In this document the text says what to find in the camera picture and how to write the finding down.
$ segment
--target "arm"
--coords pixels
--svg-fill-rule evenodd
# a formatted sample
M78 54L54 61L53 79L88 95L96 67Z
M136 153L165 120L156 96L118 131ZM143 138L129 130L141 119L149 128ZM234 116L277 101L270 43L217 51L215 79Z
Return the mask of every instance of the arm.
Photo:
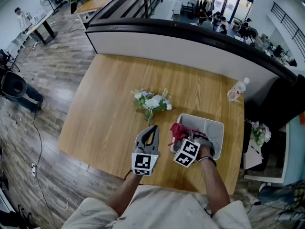
M201 145L199 158L210 155L210 148L208 146ZM224 182L211 160L204 159L200 161L200 165L203 169L203 177L206 186L206 193L209 204L212 209L212 213L215 215L218 210L230 204L229 194L224 186Z
M119 216L123 214L142 179L142 176L131 174L123 184L110 196L106 205L111 207Z

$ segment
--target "wooden floor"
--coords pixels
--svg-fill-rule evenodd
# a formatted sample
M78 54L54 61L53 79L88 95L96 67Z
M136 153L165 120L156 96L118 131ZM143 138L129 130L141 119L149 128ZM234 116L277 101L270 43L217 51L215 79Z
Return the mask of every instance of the wooden floor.
M95 56L84 31L68 32L77 18L76 15L70 15L69 9L64 6L48 19L49 24L55 20L51 27L58 31L52 43L47 46L38 45L32 51L33 41L29 40L26 49L22 49L17 58L17 62L23 61L20 75L44 96L43 113L35 121L43 146L37 175L41 188L47 190L61 207L66 206L67 198L73 199L77 204L87 197L105 201L122 183L122 179L68 157L57 149L62 124L73 96ZM82 29L79 21L71 30L77 28ZM4 98L0 98L0 108L0 139L4 149L1 168L9 180L9 190L5 189L5 193L15 208L21 204L27 212L32 213L31 221L34 225L61 228L77 206L69 203L67 211L61 210L45 196L51 214L44 200L40 200L40 224L36 201L41 198L41 193L37 187L31 186L28 179L30 164L37 162L41 151L39 136L33 126L34 115ZM256 193L257 184L253 186L252 183L239 179L232 198L243 201L248 210ZM273 221L276 213L272 208L257 209L257 212L252 209L249 218L253 228L271 229L276 227Z

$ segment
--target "sleeve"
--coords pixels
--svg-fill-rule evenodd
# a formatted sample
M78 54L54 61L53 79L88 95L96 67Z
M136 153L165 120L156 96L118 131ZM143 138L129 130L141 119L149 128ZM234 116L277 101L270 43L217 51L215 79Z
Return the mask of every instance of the sleeve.
M235 201L216 212L214 221L220 229L251 229L241 201Z
M100 229L118 217L118 214L102 201L86 198L63 224L62 229Z

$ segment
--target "white shirt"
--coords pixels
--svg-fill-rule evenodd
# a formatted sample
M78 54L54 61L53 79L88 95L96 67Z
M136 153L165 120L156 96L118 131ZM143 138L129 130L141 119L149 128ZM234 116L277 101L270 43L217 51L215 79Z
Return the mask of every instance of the white shirt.
M17 19L22 31L25 31L31 25L30 20L25 17L23 12L21 12L20 15L17 15Z
M171 188L138 186L121 217L95 198L86 198L62 229L251 229L241 201L205 212L206 196Z
M246 40L246 43L248 44L248 45L250 45L251 43L254 43L255 42L255 39L253 39L251 36L249 36L248 38L247 38L247 40Z
M229 25L228 25L228 22L227 21L221 21L221 24L220 25L225 25L225 29L228 30L229 29Z

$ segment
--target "potted flowers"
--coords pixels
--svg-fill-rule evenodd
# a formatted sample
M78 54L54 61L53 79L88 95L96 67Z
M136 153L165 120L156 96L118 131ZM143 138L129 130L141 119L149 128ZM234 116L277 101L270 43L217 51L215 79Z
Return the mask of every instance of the potted flowers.
M134 106L136 109L145 109L144 118L147 121L147 125L151 125L151 121L153 119L153 113L155 111L163 111L163 110L171 110L172 105L170 103L170 96L166 98L168 91L165 88L162 95L155 95L151 88L145 90L142 88L141 90L135 89L131 91L134 96Z

